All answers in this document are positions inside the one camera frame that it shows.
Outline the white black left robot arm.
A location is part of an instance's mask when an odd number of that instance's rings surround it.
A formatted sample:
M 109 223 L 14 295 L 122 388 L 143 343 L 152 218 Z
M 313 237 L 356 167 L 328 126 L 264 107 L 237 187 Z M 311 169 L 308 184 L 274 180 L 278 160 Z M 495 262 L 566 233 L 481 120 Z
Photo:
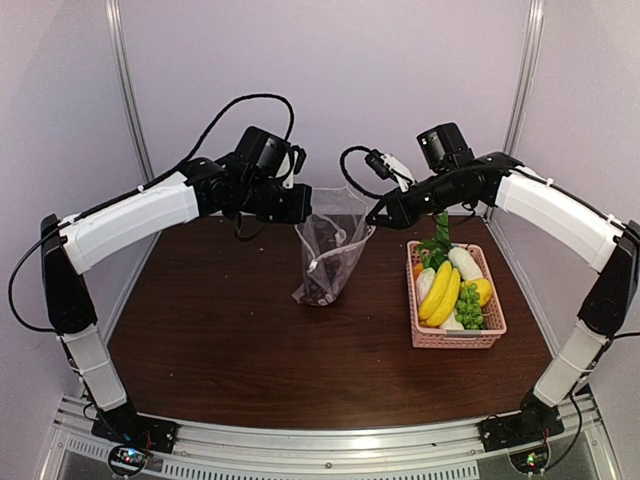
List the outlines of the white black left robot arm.
M 85 212 L 42 224 L 41 261 L 47 313 L 106 429 L 123 444 L 144 433 L 98 325 L 94 269 L 157 234 L 217 214 L 264 224 L 298 224 L 311 213 L 311 186 L 295 182 L 305 150 L 256 126 L 217 160 L 193 157 L 146 186 Z

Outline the white vegetable at front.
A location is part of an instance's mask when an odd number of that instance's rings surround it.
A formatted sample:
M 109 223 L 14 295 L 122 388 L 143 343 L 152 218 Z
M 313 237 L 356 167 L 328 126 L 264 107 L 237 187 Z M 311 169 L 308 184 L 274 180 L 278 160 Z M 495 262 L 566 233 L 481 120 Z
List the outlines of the white vegetable at front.
M 465 327 L 456 319 L 455 312 L 452 312 L 447 320 L 439 326 L 443 330 L 464 330 Z

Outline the small napa cabbage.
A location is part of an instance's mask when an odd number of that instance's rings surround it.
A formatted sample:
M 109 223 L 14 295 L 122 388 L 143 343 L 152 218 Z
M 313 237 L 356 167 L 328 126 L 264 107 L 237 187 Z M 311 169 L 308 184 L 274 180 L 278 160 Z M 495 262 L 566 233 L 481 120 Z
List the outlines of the small napa cabbage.
M 429 267 L 420 272 L 415 282 L 416 298 L 419 303 L 422 303 L 428 295 L 431 286 L 434 282 L 436 271 Z

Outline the right aluminium frame post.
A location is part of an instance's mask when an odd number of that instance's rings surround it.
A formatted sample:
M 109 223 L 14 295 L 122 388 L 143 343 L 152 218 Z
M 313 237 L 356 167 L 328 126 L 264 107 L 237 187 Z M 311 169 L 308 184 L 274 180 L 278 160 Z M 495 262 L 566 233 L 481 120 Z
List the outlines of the right aluminium frame post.
M 503 152 L 513 156 L 524 125 L 526 105 L 533 87 L 544 30 L 544 0 L 531 0 L 513 104 Z

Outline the circuit board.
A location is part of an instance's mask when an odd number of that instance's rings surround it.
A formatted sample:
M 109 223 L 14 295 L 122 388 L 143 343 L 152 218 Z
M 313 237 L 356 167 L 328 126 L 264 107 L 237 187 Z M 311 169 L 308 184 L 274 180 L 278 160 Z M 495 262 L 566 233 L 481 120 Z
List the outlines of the circuit board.
M 511 452 L 509 460 L 517 472 L 525 475 L 534 475 L 547 467 L 550 454 L 546 448 L 537 447 Z
M 145 468 L 148 460 L 146 452 L 126 445 L 116 445 L 109 451 L 107 465 L 116 475 L 133 476 Z

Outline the aluminium frame post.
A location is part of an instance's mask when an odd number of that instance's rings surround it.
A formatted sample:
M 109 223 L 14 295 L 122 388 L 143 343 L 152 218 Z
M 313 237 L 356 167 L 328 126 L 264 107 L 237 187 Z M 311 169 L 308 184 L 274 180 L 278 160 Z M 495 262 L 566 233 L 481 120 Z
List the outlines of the aluminium frame post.
M 116 73 L 124 103 L 125 117 L 133 142 L 135 158 L 141 170 L 143 180 L 145 182 L 150 182 L 154 179 L 154 171 L 149 158 L 141 117 L 135 98 L 131 69 L 128 62 L 120 2 L 118 0 L 106 0 L 105 11 L 107 26 L 114 52 Z
M 544 0 L 531 0 L 513 104 L 503 152 L 513 156 L 524 125 L 526 105 L 533 87 L 544 30 Z

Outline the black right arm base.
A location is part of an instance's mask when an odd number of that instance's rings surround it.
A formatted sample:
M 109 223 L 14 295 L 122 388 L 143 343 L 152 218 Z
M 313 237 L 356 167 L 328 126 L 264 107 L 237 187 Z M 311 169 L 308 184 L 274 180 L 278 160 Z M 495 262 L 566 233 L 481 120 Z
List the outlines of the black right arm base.
M 520 447 L 564 432 L 558 414 L 539 420 L 535 414 L 517 412 L 503 416 L 490 416 L 477 424 L 486 452 Z

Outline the aluminium front rail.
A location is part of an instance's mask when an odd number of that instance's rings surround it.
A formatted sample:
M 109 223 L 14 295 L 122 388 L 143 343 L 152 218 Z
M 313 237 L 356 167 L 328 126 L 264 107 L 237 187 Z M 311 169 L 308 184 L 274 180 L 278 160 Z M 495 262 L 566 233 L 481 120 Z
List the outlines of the aluminium front rail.
M 291 430 L 182 421 L 169 453 L 138 479 L 527 479 L 527 456 L 548 452 L 545 479 L 619 479 L 621 470 L 591 394 L 563 401 L 564 430 L 489 451 L 479 419 L 397 428 Z

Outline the green leafy vegetable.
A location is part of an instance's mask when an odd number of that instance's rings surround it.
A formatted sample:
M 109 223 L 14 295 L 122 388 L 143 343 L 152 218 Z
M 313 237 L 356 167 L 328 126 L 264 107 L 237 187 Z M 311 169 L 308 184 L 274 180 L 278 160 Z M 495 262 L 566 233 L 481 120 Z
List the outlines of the green leafy vegetable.
M 435 235 L 422 240 L 417 247 L 417 252 L 424 268 L 432 268 L 437 271 L 448 259 L 448 252 L 452 248 L 452 243 L 448 212 L 444 211 L 438 215 L 433 215 L 432 219 L 436 226 Z

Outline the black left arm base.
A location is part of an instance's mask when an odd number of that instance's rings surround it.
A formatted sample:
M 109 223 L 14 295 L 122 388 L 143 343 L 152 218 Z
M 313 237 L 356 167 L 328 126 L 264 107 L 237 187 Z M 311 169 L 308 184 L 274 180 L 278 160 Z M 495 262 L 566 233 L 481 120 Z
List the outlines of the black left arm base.
M 173 421 L 140 415 L 128 392 L 125 392 L 125 402 L 111 410 L 100 408 L 91 390 L 88 398 L 96 410 L 91 428 L 93 436 L 144 451 L 173 452 L 178 425 Z

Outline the right circuit board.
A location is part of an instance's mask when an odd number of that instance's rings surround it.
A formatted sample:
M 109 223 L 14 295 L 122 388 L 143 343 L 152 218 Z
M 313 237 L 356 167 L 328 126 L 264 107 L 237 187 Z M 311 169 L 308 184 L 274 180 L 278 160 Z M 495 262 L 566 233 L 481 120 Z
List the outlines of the right circuit board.
M 511 452 L 509 460 L 517 472 L 525 475 L 534 475 L 547 467 L 550 454 L 546 448 L 537 447 Z

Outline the small orange fruit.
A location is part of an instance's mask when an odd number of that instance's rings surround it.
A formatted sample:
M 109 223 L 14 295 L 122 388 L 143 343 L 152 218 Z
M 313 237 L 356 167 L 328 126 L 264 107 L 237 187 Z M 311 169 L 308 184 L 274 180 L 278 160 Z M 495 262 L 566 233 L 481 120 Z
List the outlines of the small orange fruit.
M 413 270 L 412 270 L 412 272 L 413 272 L 413 278 L 414 278 L 415 280 L 417 280 L 417 279 L 419 278 L 420 274 L 421 274 L 423 271 L 424 271 L 424 265 L 423 265 L 422 263 L 420 263 L 420 264 L 416 264 L 416 265 L 413 267 Z

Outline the dark red grape bunch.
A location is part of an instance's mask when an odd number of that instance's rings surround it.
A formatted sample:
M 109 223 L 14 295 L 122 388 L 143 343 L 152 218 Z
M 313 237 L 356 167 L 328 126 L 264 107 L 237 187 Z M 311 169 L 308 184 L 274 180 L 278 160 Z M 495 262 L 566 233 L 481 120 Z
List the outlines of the dark red grape bunch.
M 303 260 L 302 284 L 294 299 L 302 305 L 325 307 L 333 303 L 347 282 L 347 260 L 344 254 L 332 254 Z

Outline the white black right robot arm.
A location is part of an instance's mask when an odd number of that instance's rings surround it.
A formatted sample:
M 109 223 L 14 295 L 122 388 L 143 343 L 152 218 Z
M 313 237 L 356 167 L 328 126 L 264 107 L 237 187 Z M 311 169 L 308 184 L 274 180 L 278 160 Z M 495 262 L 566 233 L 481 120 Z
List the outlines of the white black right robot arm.
M 417 141 L 432 171 L 425 180 L 389 153 L 366 153 L 366 164 L 396 184 L 378 196 L 369 224 L 403 230 L 450 206 L 482 203 L 548 234 L 584 264 L 567 267 L 554 254 L 535 266 L 547 275 L 554 293 L 577 281 L 585 297 L 575 326 L 513 419 L 517 438 L 533 441 L 550 426 L 554 408 L 587 380 L 622 335 L 639 285 L 639 226 L 598 211 L 507 153 L 475 154 L 454 123 L 427 130 Z

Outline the pink plastic basket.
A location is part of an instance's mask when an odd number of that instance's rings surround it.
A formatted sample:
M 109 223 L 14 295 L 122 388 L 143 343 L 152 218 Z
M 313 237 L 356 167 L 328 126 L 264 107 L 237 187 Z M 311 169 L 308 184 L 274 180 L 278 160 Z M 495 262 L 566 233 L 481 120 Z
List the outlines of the pink plastic basket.
M 407 285 L 415 348 L 487 349 L 507 331 L 482 249 L 455 243 L 441 266 L 433 242 L 407 243 Z

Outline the white radish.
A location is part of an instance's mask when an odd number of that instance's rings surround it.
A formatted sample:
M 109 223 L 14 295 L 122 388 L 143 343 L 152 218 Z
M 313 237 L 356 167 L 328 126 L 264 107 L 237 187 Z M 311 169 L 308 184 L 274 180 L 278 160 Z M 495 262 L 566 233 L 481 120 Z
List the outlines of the white radish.
M 452 266 L 457 268 L 464 281 L 483 278 L 483 272 L 473 256 L 465 248 L 453 247 L 447 254 Z

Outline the clear zip top bag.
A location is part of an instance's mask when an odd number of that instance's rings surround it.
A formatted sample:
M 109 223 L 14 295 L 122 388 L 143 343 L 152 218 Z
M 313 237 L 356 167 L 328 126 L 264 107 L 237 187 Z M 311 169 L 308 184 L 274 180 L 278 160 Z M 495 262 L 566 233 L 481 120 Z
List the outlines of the clear zip top bag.
M 294 227 L 301 241 L 302 267 L 307 255 L 320 258 L 344 254 L 347 285 L 368 240 L 376 231 L 366 222 L 369 207 L 370 203 L 348 186 L 316 189 L 312 195 L 312 214 Z

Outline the yellow banana bunch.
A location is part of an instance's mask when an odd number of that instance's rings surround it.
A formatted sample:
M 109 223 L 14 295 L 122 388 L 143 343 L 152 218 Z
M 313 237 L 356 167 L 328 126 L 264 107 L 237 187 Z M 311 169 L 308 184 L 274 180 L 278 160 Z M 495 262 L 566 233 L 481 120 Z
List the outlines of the yellow banana bunch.
M 450 261 L 442 263 L 419 307 L 418 319 L 421 325 L 437 328 L 448 319 L 457 302 L 460 283 L 459 270 Z

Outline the yellow lemon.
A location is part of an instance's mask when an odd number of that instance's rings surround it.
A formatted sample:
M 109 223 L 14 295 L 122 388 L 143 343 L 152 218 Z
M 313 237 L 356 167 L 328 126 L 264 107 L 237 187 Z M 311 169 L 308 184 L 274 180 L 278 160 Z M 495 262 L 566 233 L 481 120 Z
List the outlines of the yellow lemon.
M 474 290 L 479 295 L 478 303 L 481 307 L 484 307 L 493 295 L 492 284 L 486 278 L 464 281 L 462 285 L 467 289 Z

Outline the left aluminium frame post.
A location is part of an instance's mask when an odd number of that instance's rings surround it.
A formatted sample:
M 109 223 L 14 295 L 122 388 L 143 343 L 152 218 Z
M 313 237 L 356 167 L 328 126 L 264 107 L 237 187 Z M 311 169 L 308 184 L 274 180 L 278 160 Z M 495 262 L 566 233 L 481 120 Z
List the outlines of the left aluminium frame post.
M 105 11 L 107 26 L 114 52 L 116 73 L 124 103 L 125 117 L 133 142 L 135 158 L 141 170 L 143 180 L 145 182 L 150 182 L 154 179 L 154 171 L 149 158 L 141 117 L 135 98 L 131 69 L 128 62 L 120 2 L 118 0 L 106 0 Z

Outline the green grape bunch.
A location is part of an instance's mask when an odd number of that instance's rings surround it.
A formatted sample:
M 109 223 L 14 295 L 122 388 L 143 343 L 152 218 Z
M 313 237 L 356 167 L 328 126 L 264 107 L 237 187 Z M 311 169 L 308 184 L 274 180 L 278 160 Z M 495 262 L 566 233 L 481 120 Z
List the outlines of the green grape bunch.
M 484 330 L 486 328 L 481 295 L 475 285 L 462 285 L 455 306 L 455 318 L 465 330 Z

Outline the left circuit board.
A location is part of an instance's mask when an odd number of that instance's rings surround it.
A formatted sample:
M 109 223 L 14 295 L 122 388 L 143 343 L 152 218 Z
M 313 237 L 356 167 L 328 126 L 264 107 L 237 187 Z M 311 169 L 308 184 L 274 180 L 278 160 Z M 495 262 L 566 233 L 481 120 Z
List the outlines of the left circuit board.
M 116 445 L 109 451 L 107 465 L 116 475 L 133 476 L 145 468 L 148 460 L 146 452 L 126 445 Z

